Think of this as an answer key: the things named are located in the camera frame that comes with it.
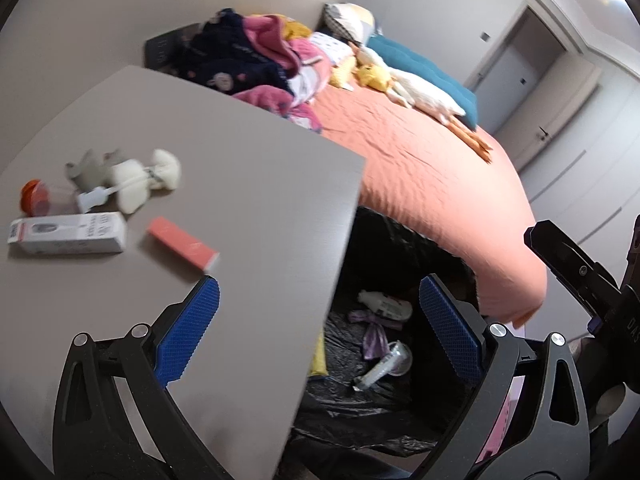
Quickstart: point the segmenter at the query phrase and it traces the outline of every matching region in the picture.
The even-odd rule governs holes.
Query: teal body pillow
[[[427,80],[449,94],[466,115],[460,121],[471,130],[478,126],[478,101],[476,95],[450,75],[440,70],[435,63],[416,54],[410,48],[384,36],[372,36],[367,46],[373,49],[391,68],[410,72]]]

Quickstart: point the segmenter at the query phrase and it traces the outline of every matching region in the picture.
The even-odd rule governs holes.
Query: orange fitted sheet
[[[355,85],[327,87],[314,110],[322,135],[367,159],[360,203],[435,241],[476,274],[482,314],[520,325],[546,295],[544,264],[524,245],[534,217],[498,142],[486,164],[429,116]]]

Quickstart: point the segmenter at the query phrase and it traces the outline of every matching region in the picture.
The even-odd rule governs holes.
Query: purple cloth bow
[[[350,323],[369,323],[362,338],[362,354],[366,361],[380,358],[389,352],[384,326],[392,330],[402,330],[401,322],[376,316],[370,310],[352,310],[348,318]]]

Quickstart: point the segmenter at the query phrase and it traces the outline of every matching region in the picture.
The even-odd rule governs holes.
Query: metal screw
[[[149,327],[147,325],[136,325],[131,329],[131,335],[133,337],[144,337],[149,333]]]
[[[75,338],[74,338],[74,345],[76,346],[82,346],[84,343],[86,343],[88,341],[88,337],[86,336],[86,334],[78,334]]]
[[[507,329],[498,323],[492,324],[489,327],[489,331],[496,337],[504,337],[507,335]]]
[[[551,341],[553,341],[554,344],[557,344],[558,346],[564,346],[564,343],[566,343],[564,336],[557,332],[551,335]]]

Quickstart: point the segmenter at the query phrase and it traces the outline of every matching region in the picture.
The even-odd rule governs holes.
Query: blue gripper pad
[[[220,304],[220,287],[207,278],[156,347],[156,378],[165,388],[182,376]]]
[[[480,344],[455,305],[429,276],[420,282],[420,307],[456,375],[473,385],[478,384],[484,376]]]

